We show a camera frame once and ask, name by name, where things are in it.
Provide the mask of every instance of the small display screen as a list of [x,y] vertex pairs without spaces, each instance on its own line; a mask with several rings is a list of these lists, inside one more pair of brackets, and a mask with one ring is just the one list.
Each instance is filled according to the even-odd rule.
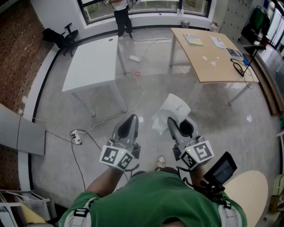
[[213,176],[216,178],[216,180],[223,184],[227,179],[231,177],[233,172],[234,170],[227,160],[214,172]]

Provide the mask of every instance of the backpack strap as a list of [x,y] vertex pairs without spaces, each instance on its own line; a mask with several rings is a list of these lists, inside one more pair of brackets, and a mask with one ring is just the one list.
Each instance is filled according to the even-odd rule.
[[224,205],[219,205],[218,213],[221,219],[221,227],[242,227],[241,215],[235,207],[231,206],[228,209]]
[[90,207],[96,197],[89,199],[83,208],[72,211],[65,219],[64,227],[91,227]]

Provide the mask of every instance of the gray panel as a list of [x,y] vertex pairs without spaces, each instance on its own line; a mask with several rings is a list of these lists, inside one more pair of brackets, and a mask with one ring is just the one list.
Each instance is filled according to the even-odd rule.
[[20,115],[0,104],[0,144],[17,149]]
[[44,155],[45,128],[21,117],[18,150]]

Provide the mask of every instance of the trash can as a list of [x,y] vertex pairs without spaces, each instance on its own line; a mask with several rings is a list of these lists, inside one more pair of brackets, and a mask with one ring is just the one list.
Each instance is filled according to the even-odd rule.
[[189,21],[188,20],[182,20],[181,21],[181,27],[182,28],[189,28]]

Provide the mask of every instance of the black cable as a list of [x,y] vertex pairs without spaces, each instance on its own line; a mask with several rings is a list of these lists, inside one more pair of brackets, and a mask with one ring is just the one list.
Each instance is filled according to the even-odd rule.
[[[244,63],[240,62],[239,60],[236,60],[236,59],[231,59],[231,62],[233,62],[234,68],[237,70],[237,72],[238,72],[242,77],[244,77],[244,80],[245,80],[245,75],[244,75],[244,74],[241,74],[241,73],[240,73],[240,70],[243,71],[243,68],[242,68],[241,65],[243,65],[243,66],[246,66],[246,65],[245,65]],[[250,90],[252,90],[252,89],[254,88],[254,78],[253,78],[253,76],[252,76],[251,70],[249,69],[250,65],[249,65],[249,66],[246,66],[246,67],[247,67],[247,69],[248,69],[249,72],[250,72],[249,76],[252,77],[253,86],[252,86],[252,88],[250,88],[249,85],[248,85],[248,83],[246,82],[246,80],[245,80],[245,84],[246,84],[246,86],[247,86]]]
[[126,177],[126,180],[128,181],[128,178],[127,178],[127,176],[126,176],[125,172],[123,172],[123,174],[125,175],[125,177]]
[[78,164],[78,162],[77,162],[77,159],[76,159],[76,156],[75,156],[75,153],[74,153],[74,150],[73,150],[73,143],[72,143],[72,140],[73,140],[73,139],[74,139],[74,137],[72,137],[72,139],[71,139],[71,148],[72,148],[72,152],[73,152],[73,155],[74,155],[75,161],[76,161],[76,163],[77,163],[77,166],[78,166],[79,171],[80,171],[81,176],[82,176],[82,180],[83,180],[83,183],[84,183],[84,191],[86,191],[86,186],[85,186],[84,177],[83,177],[83,174],[82,174],[82,172],[81,172],[81,169],[80,169],[80,167],[79,167],[79,164]]
[[54,135],[54,136],[56,136],[56,137],[58,137],[58,138],[60,138],[60,139],[62,139],[62,140],[65,140],[65,141],[67,141],[68,143],[71,143],[69,140],[67,140],[67,139],[64,139],[64,138],[62,138],[62,137],[60,137],[60,136],[58,136],[58,135],[56,135],[56,134],[54,134],[54,133],[52,133],[52,132],[49,132],[49,131],[47,131],[46,130],[46,132],[47,133],[50,133],[50,134],[52,134],[52,135]]
[[102,150],[102,149],[100,148],[100,146],[97,144],[97,142],[93,139],[93,137],[92,137],[87,131],[85,131],[85,130],[83,130],[83,129],[75,129],[75,130],[77,130],[77,131],[82,131],[82,132],[86,133],[86,134],[94,141],[94,143],[97,145],[97,147],[98,147],[100,150]]

